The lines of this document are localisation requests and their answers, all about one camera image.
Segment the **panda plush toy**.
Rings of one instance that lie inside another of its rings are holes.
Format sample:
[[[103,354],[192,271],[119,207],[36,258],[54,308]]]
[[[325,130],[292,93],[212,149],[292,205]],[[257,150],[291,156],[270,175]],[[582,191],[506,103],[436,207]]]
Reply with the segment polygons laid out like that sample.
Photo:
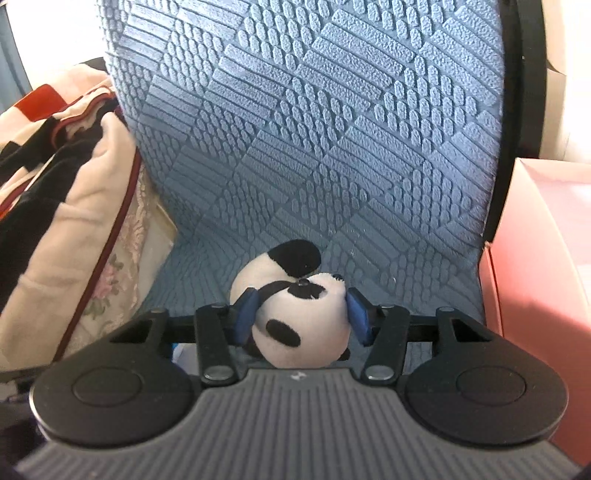
[[[290,240],[252,259],[233,280],[229,300],[249,288],[259,307],[242,349],[276,368],[325,368],[351,357],[352,327],[342,276],[318,273],[322,256],[311,241]]]

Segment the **blue white plastic bag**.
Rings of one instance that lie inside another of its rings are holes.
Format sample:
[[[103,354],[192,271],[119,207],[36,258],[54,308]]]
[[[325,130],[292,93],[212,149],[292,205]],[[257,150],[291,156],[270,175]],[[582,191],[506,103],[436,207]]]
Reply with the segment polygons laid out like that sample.
[[[172,351],[172,361],[188,375],[199,375],[197,345],[194,343],[176,344]]]

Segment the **blue textured sofa cushion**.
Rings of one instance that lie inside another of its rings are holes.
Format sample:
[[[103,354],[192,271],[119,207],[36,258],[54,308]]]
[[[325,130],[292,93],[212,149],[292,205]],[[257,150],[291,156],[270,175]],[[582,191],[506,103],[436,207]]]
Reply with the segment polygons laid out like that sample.
[[[101,1],[106,68],[177,229],[142,306],[189,315],[304,238],[374,303],[485,317],[497,1]]]

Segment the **cream black red blanket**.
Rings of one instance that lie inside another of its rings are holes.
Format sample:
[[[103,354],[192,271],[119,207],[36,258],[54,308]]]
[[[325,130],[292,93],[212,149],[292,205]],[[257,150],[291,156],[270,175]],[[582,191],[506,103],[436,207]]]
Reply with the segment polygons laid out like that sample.
[[[108,74],[77,65],[1,116],[1,367],[61,359],[135,196]]]

